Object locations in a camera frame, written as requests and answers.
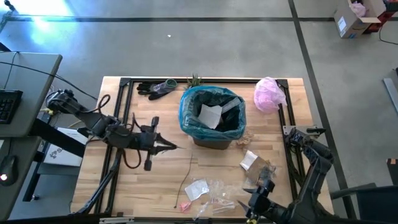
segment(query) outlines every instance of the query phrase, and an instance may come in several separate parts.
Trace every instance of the black glove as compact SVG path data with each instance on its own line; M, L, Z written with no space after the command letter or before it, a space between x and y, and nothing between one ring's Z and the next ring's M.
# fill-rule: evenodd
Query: black glove
M149 100L156 100L174 91L176 87L177 81L169 78L162 83L142 82L138 85L137 90L140 95L149 95Z

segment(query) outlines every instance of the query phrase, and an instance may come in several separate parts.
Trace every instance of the keyboard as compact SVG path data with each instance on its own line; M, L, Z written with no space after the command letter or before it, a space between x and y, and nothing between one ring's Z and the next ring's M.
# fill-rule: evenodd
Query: keyboard
M22 93L19 90L0 90L0 124L11 123L21 102Z

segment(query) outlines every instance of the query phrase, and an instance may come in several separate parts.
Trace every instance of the concrete floor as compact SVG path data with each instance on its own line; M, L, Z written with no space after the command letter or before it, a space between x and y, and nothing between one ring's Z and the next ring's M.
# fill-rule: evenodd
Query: concrete floor
M288 0L14 0L21 14L93 17L292 17ZM40 6L51 4L45 9ZM299 17L332 17L335 1L296 0ZM398 81L397 46L378 34L340 39L334 22L301 22L303 37L349 187L391 185L386 159L397 157L398 115L382 82ZM398 22L382 38L398 41ZM315 124L321 124L293 22L7 22L0 33L11 50L63 55L59 75L92 95L103 76L300 77ZM56 88L68 88L54 81ZM76 93L88 107L95 102ZM74 122L63 115L57 126ZM327 176L338 190L336 175ZM76 177L40 180L39 201L18 199L10 219L68 213ZM336 212L344 212L336 206Z

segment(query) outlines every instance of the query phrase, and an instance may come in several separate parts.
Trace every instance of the wooden tabletop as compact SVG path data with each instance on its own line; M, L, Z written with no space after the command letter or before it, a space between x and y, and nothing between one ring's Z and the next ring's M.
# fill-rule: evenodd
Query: wooden tabletop
M120 78L104 77L103 79L99 96L111 95L111 101L102 109L104 114L113 114ZM313 125L303 80L288 78L288 82L297 125ZM114 215L117 212L123 212L124 216L134 217L192 218L198 213L200 207L210 200L210 196L202 195L192 203L192 207L186 213L179 210L179 205L189 201L184 188L199 179L206 179L210 190L215 189L215 183L219 185L222 183L224 187L218 187L218 189L225 191L225 199L247 202L250 198L249 194L241 190L242 187L248 186L244 170L239 165L244 157L244 151L235 142L232 142L226 150L208 149L195 145L192 138L181 131L178 123L178 107L184 86L184 84L179 84L175 91L155 101L149 101L147 97L138 95L134 86L128 123L132 121L132 112L135 113L140 125L150 124L153 116L159 116L157 132L162 133L163 138L184 149L167 151L155 156L150 172L144 171L143 164L132 170L121 163L113 207ZM229 88L246 101L246 129L254 134L248 149L277 166L277 173L273 180L275 189L270 194L270 199L287 206L292 202L292 194L278 113L263 114L255 107L253 102L255 85L253 84L217 84L217 86ZM125 92L119 117L123 115L126 95ZM87 146L73 196L73 212L80 209L98 187L105 151L106 145L102 142L93 142ZM126 153L128 163L131 166L137 164L137 152L126 150ZM191 156L190 173L181 191L178 192L188 172ZM142 153L142 159L145 158L146 153ZM308 169L308 160L304 157L303 161ZM103 210L108 200L108 192L109 186L104 194ZM177 194L179 194L178 207L174 208ZM333 213L326 182L323 184L318 200L329 212ZM218 207L219 205L209 203L203 216L244 218L244 212L240 206L227 212L213 214L213 209Z

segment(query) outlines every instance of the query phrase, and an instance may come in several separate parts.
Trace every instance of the blue plastic bag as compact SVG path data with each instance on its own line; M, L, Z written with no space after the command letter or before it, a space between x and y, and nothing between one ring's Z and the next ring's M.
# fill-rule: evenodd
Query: blue plastic bag
M221 115L223 122L216 129L210 129L198 120L202 104L224 106L236 97L241 103ZM181 130L193 138L207 141L236 140L243 135L246 127L244 100L227 88L196 86L182 95L178 120Z

